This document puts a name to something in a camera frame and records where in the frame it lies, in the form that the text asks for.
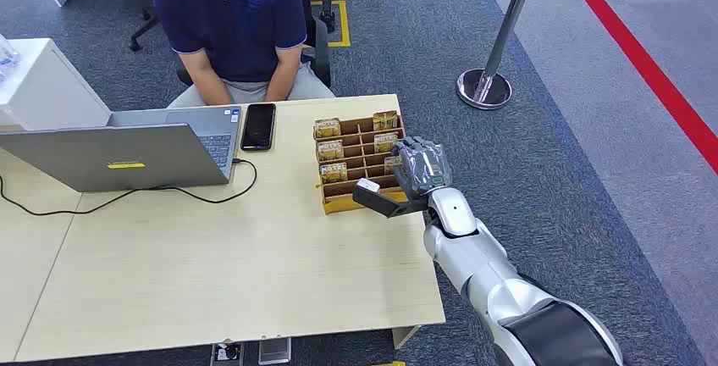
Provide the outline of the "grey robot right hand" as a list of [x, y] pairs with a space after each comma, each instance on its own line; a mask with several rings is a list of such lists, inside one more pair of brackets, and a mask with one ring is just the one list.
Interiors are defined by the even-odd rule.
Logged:
[[400, 158], [394, 168], [395, 178], [409, 200], [419, 199], [436, 188], [448, 187], [453, 175], [442, 144], [407, 136], [392, 148], [393, 157]]

